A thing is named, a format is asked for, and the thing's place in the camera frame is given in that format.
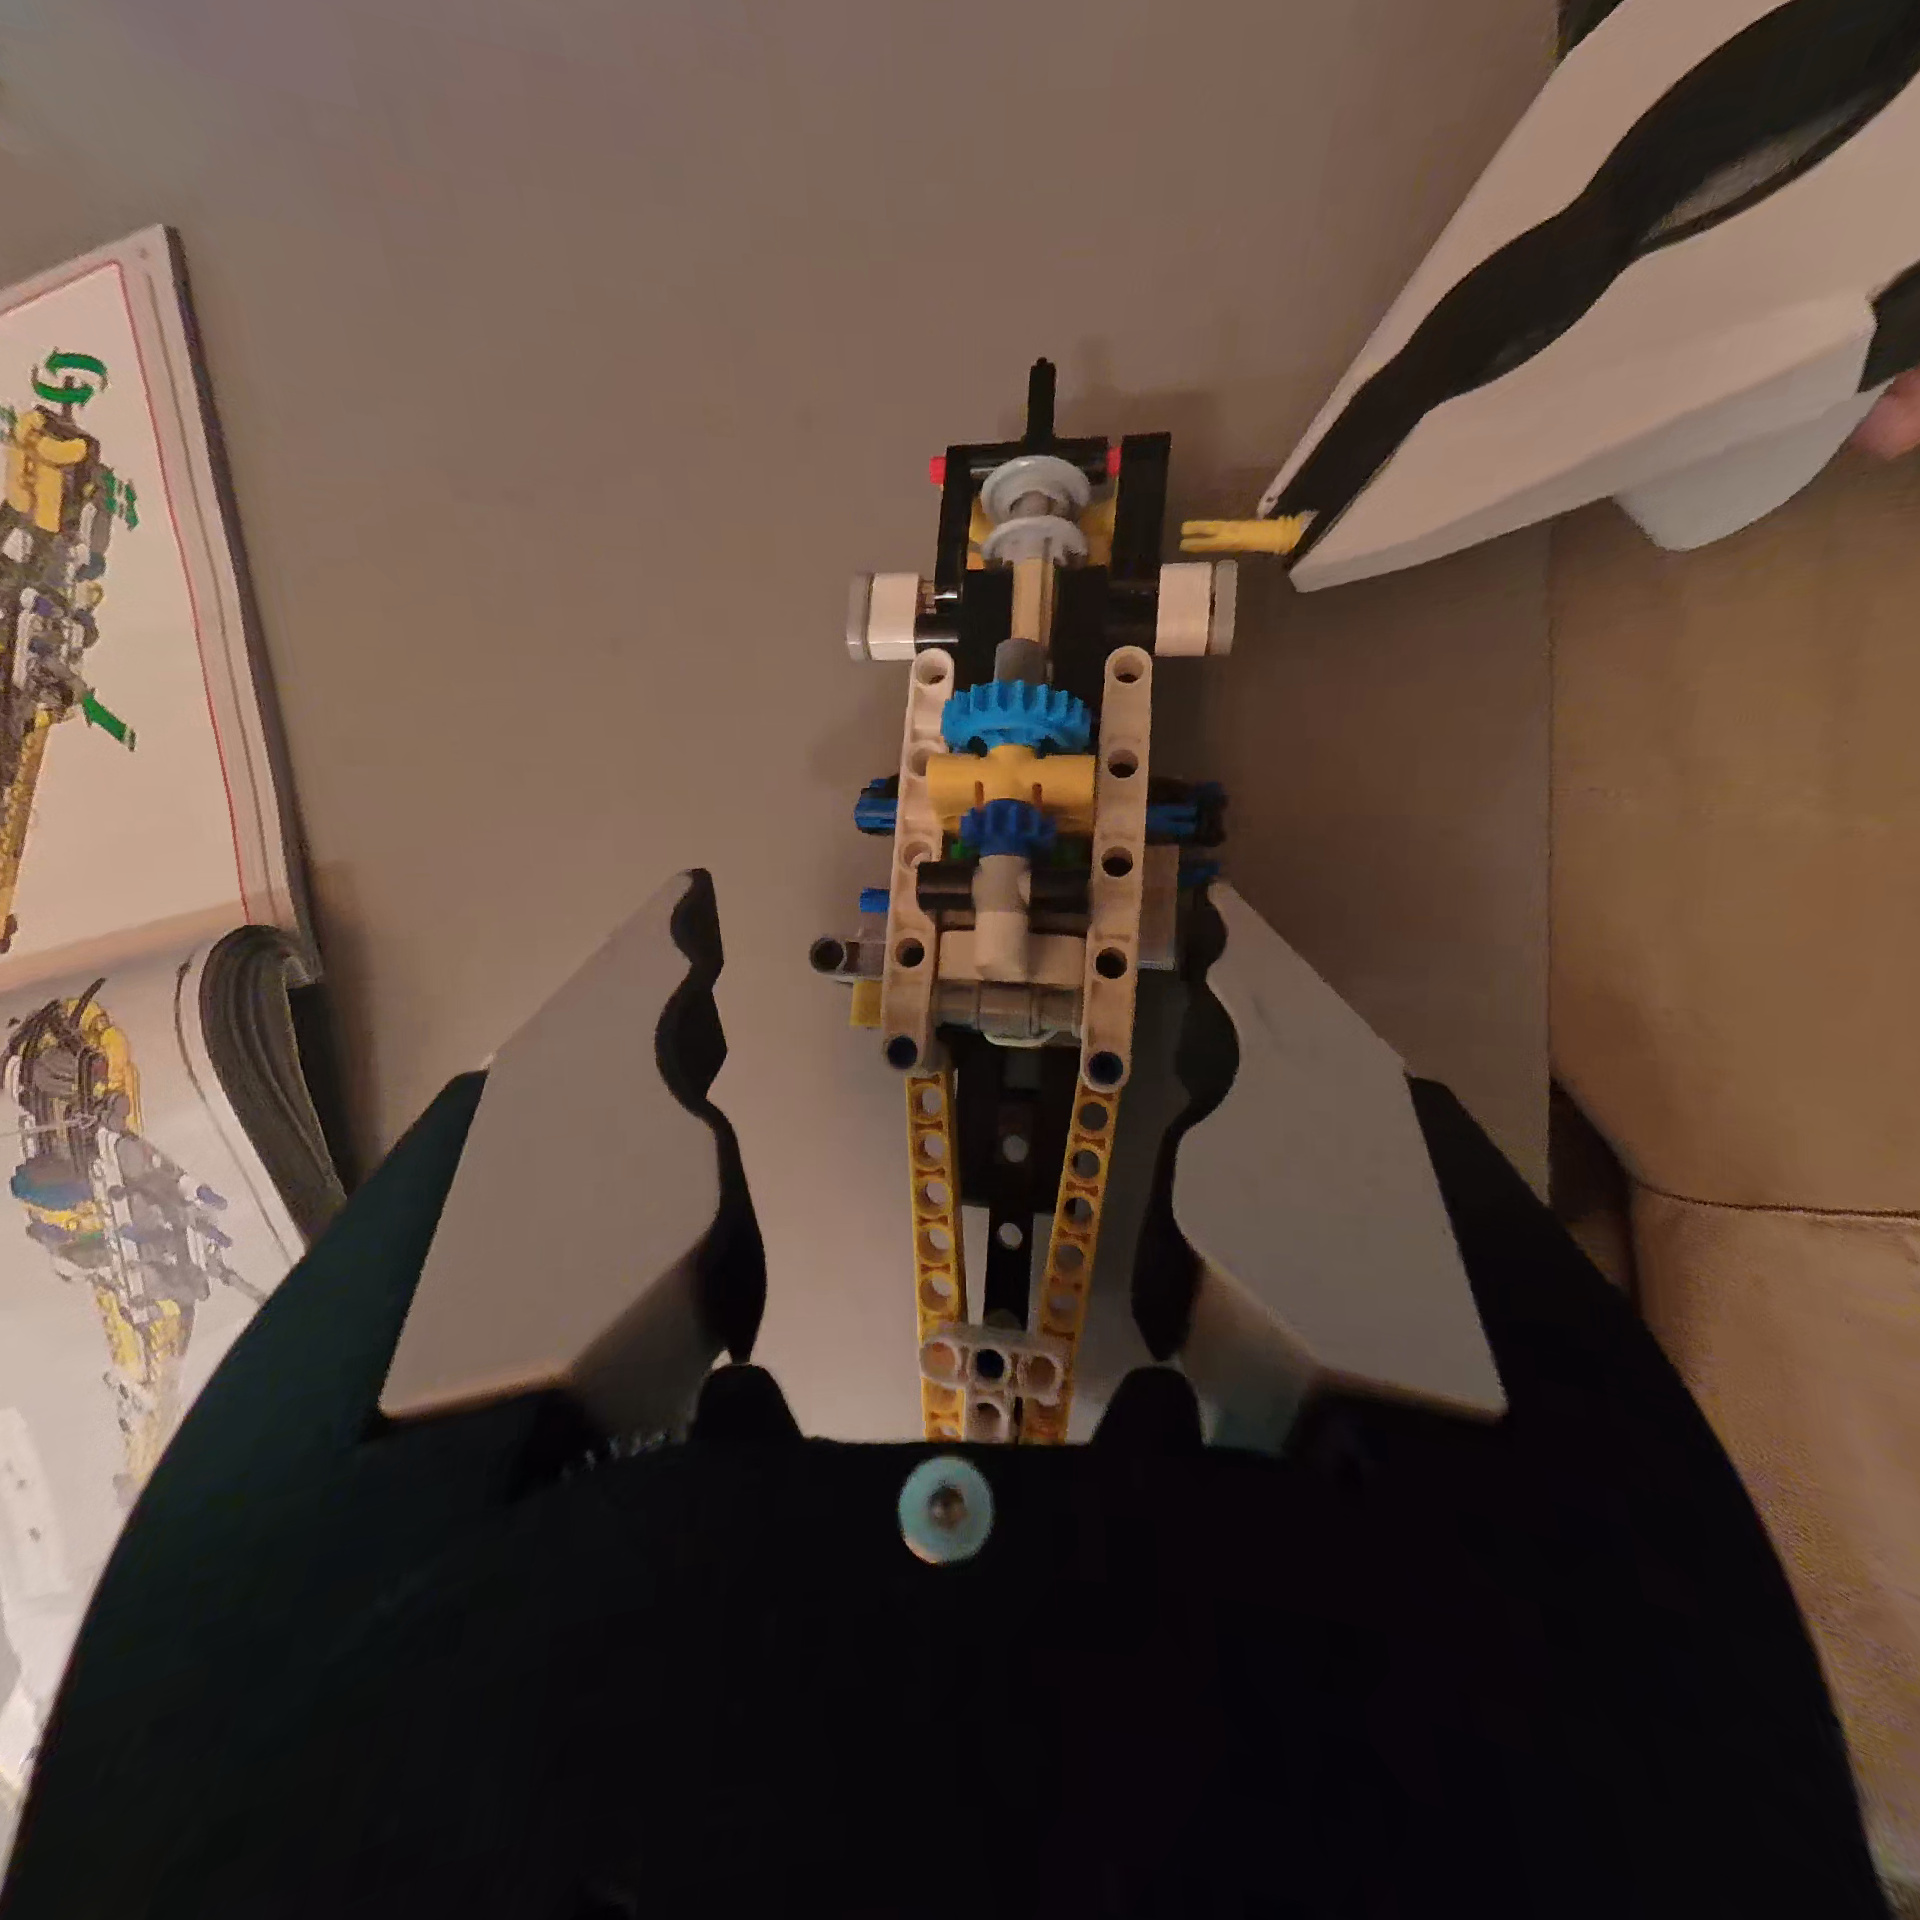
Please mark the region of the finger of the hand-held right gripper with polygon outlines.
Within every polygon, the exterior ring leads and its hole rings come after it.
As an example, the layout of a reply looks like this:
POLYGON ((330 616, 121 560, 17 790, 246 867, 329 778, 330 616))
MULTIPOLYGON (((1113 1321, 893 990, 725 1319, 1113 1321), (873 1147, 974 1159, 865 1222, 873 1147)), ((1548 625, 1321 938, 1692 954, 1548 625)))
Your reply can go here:
POLYGON ((1556 341, 1410 427, 1286 562, 1325 591, 1613 497, 1700 546, 1870 417, 1873 294, 1918 257, 1914 90, 1769 192, 1633 257, 1556 341))
MULTIPOLYGON (((1613 5, 1560 56, 1256 513, 1340 511, 1436 403, 1513 370, 1633 257, 1802 171, 1903 88, 1918 166, 1914 1, 1613 5)), ((1914 371, 1832 454, 1876 433, 1914 437, 1914 371)))

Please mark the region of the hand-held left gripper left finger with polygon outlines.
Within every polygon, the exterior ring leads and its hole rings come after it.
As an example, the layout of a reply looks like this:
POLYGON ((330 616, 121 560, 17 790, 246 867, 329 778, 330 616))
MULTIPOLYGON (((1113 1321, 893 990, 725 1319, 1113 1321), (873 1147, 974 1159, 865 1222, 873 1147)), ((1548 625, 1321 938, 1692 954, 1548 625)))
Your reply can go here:
POLYGON ((751 1354, 765 1253, 732 1120, 712 878, 673 873, 496 1051, 378 1410, 556 1394, 598 1434, 677 1434, 751 1354))

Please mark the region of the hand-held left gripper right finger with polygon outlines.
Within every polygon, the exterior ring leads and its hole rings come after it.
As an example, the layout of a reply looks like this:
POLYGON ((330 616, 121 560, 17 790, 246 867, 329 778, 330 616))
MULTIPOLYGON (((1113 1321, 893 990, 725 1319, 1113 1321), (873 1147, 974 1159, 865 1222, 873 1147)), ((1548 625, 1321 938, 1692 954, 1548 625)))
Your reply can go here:
POLYGON ((1503 1417, 1401 1055, 1223 879, 1183 984, 1130 1306, 1204 1439, 1284 1449, 1330 1394, 1503 1417))

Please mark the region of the yellow white lego technic model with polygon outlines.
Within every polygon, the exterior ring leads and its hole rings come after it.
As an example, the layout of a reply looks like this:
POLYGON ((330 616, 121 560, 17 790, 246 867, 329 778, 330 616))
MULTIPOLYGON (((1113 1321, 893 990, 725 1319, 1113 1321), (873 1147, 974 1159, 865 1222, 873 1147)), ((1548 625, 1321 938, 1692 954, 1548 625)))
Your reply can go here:
POLYGON ((865 570, 847 651, 897 665, 886 848, 808 951, 903 1081, 918 1413, 935 1443, 1061 1443, 1087 1328, 1138 978, 1183 957, 1217 783, 1153 773, 1156 670, 1221 657, 1234 560, 1166 560, 1167 433, 956 440, 924 574, 865 570))

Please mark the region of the open lego instruction booklet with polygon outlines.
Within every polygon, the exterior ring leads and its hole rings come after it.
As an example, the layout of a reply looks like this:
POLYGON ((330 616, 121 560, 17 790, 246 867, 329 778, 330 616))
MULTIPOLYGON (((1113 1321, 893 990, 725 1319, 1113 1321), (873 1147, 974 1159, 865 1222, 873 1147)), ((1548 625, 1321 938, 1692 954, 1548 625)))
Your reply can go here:
POLYGON ((344 1187, 297 819, 174 231, 2 302, 2 1781, 128 1511, 344 1187))

